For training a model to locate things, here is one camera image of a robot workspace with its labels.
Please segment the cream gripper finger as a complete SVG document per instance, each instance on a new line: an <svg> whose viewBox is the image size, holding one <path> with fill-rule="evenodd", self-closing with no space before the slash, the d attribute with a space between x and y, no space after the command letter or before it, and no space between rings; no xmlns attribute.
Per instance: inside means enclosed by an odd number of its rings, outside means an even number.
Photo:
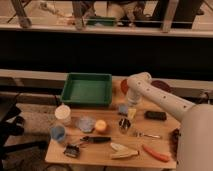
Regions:
<svg viewBox="0 0 213 171"><path fill-rule="evenodd" d="M136 115L137 109L136 108L128 108L128 119L134 119Z"/></svg>

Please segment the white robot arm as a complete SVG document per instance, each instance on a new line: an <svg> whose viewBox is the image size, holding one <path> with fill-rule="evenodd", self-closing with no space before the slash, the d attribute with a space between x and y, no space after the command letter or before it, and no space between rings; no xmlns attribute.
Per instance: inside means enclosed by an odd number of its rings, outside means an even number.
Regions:
<svg viewBox="0 0 213 171"><path fill-rule="evenodd" d="M127 78L127 100L157 104L180 122L176 171L213 171L213 105L195 104L151 85L148 72Z"/></svg>

